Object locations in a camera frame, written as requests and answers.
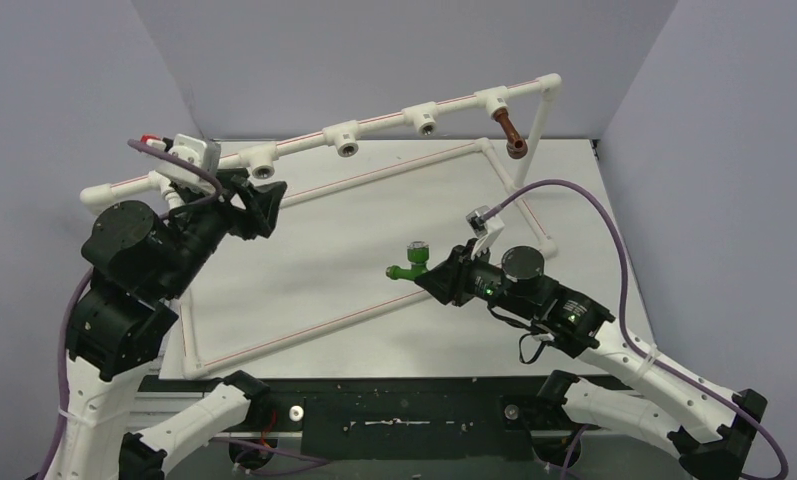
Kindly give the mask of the green water faucet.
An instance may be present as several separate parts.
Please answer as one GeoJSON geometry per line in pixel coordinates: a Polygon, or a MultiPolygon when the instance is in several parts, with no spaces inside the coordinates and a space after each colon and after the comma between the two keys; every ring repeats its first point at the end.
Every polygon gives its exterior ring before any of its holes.
{"type": "Polygon", "coordinates": [[[409,262],[407,268],[392,265],[386,268],[385,274],[390,280],[414,281],[419,276],[428,272],[430,258],[429,244],[424,241],[412,241],[406,248],[406,258],[409,262]]]}

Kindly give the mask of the white PVC pipe frame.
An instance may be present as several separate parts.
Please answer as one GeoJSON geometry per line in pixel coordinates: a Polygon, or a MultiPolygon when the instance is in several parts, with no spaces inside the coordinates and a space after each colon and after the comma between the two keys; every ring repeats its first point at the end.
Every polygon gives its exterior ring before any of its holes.
{"type": "Polygon", "coordinates": [[[428,242],[441,259],[470,236],[467,212],[525,183],[561,86],[548,74],[297,138],[227,144],[223,166],[290,189],[275,234],[226,239],[176,304],[161,377],[457,373],[447,356],[470,348],[448,345],[454,314],[408,280],[405,249],[428,242]],[[506,120],[527,95],[539,106],[520,160],[510,161],[501,141],[431,136],[456,113],[506,120]]]}

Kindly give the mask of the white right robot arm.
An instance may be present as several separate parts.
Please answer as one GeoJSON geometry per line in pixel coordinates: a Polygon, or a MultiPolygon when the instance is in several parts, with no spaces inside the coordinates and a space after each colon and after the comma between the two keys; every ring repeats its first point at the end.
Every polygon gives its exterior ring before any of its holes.
{"type": "Polygon", "coordinates": [[[545,345],[615,377],[630,397],[555,371],[536,400],[539,419],[551,427],[568,420],[615,430],[649,443],[696,479],[738,479],[750,452],[766,399],[692,373],[636,337],[604,306],[544,274],[544,257],[530,246],[509,249],[500,265],[473,246],[419,275],[415,284],[445,305],[472,299],[492,315],[545,345]]]}

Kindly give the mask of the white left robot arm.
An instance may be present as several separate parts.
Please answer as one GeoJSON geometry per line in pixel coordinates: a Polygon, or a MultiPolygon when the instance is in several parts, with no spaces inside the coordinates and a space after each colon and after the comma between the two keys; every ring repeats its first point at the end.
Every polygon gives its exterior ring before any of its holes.
{"type": "Polygon", "coordinates": [[[267,422],[268,386],[237,371],[162,423],[137,432],[127,426],[177,321],[173,302],[225,237],[270,236],[286,190],[285,182],[255,185],[227,170],[208,195],[177,188],[181,205],[167,214],[127,200],[97,217],[81,249],[91,271],[65,322],[58,429],[41,478],[162,479],[223,430],[267,422]]]}

